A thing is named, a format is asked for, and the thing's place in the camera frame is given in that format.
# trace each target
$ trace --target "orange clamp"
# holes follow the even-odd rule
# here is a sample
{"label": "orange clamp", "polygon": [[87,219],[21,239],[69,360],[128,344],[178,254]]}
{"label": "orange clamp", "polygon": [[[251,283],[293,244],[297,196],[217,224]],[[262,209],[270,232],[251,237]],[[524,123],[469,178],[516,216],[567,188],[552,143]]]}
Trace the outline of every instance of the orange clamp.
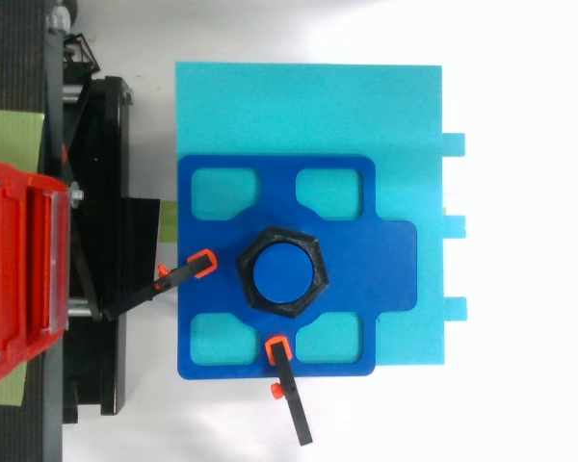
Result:
{"label": "orange clamp", "polygon": [[214,255],[214,252],[212,250],[210,250],[209,248],[204,248],[201,252],[197,252],[195,255],[191,255],[188,260],[186,261],[187,263],[191,263],[192,261],[196,260],[197,258],[201,258],[203,256],[206,256],[210,259],[210,262],[212,263],[212,266],[208,269],[204,269],[202,272],[198,272],[195,277],[197,279],[202,278],[203,276],[208,275],[209,273],[211,273],[213,270],[215,270],[216,268],[219,267],[219,262],[216,259],[216,255]]}
{"label": "orange clamp", "polygon": [[270,385],[270,390],[272,391],[274,399],[281,399],[285,396],[285,393],[282,391],[282,386],[278,382]]}
{"label": "orange clamp", "polygon": [[159,265],[158,266],[158,276],[159,277],[165,277],[167,276],[171,271],[167,269],[167,267],[165,265]]}
{"label": "orange clamp", "polygon": [[293,358],[293,354],[291,353],[291,348],[289,347],[289,341],[287,340],[287,338],[284,335],[275,335],[274,337],[268,339],[265,344],[266,353],[268,353],[268,359],[270,360],[270,364],[273,366],[276,365],[276,361],[274,359],[274,356],[272,355],[272,345],[278,343],[284,345],[285,352],[287,353],[287,359],[291,361],[291,359]]}

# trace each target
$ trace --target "blue round cap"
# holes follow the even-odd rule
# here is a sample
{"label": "blue round cap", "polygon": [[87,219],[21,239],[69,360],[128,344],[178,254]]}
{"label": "blue round cap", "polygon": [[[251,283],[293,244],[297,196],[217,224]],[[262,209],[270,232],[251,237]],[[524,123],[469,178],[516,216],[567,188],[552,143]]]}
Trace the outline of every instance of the blue round cap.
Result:
{"label": "blue round cap", "polygon": [[254,262],[257,290],[274,303],[288,303],[306,293],[313,278],[308,255],[293,244],[274,244]]}

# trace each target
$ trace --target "black hexagonal nut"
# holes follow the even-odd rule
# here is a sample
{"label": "black hexagonal nut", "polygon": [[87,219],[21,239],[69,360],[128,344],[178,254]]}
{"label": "black hexagonal nut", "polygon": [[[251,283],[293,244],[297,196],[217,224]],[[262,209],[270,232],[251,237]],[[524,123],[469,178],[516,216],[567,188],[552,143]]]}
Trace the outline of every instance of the black hexagonal nut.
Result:
{"label": "black hexagonal nut", "polygon": [[[312,282],[304,295],[297,300],[286,303],[273,302],[263,296],[254,283],[253,271],[257,257],[274,244],[293,244],[301,248],[310,259],[313,268]],[[329,285],[328,271],[317,238],[291,229],[277,226],[264,229],[240,254],[235,263],[249,307],[286,318],[299,316]]]}

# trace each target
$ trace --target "metal rod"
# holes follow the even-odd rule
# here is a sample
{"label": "metal rod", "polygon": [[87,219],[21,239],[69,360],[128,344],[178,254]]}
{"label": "metal rod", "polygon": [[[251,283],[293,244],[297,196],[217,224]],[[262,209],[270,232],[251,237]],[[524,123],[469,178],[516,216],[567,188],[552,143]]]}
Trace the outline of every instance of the metal rod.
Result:
{"label": "metal rod", "polygon": [[81,85],[64,85],[62,87],[62,102],[64,104],[77,104],[82,88]]}
{"label": "metal rod", "polygon": [[92,310],[85,298],[71,298],[68,301],[69,318],[91,318]]}

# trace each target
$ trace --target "red plastic container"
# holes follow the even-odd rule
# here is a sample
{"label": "red plastic container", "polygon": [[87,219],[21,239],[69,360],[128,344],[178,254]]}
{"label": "red plastic container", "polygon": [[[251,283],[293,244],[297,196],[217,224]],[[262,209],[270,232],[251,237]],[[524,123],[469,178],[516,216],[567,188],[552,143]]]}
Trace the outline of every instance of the red plastic container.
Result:
{"label": "red plastic container", "polygon": [[64,333],[69,231],[64,184],[0,163],[0,379]]}

